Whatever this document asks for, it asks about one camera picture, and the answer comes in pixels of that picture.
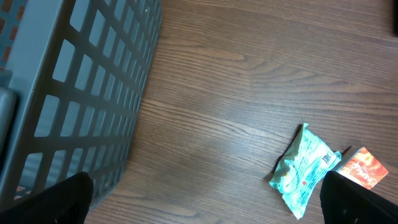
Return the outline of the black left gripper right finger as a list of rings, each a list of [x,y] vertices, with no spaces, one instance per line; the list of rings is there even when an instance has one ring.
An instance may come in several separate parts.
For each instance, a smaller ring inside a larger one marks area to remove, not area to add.
[[[320,191],[325,224],[397,224],[397,205],[335,171]]]

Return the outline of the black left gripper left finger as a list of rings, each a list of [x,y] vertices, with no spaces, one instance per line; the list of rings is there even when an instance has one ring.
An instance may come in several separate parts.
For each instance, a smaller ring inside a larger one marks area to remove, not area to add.
[[[93,180],[80,172],[1,212],[1,223],[84,223]]]

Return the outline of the teal snack packet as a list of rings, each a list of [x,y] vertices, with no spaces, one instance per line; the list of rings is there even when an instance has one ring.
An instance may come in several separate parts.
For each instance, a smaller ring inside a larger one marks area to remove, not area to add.
[[[302,125],[269,181],[298,220],[303,217],[315,186],[342,159],[340,152],[332,151],[307,126]]]

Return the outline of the orange snack packet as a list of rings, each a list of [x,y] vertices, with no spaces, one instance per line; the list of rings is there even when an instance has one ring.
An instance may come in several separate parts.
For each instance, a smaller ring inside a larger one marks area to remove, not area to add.
[[[342,161],[333,170],[368,190],[389,173],[366,147],[345,150]]]

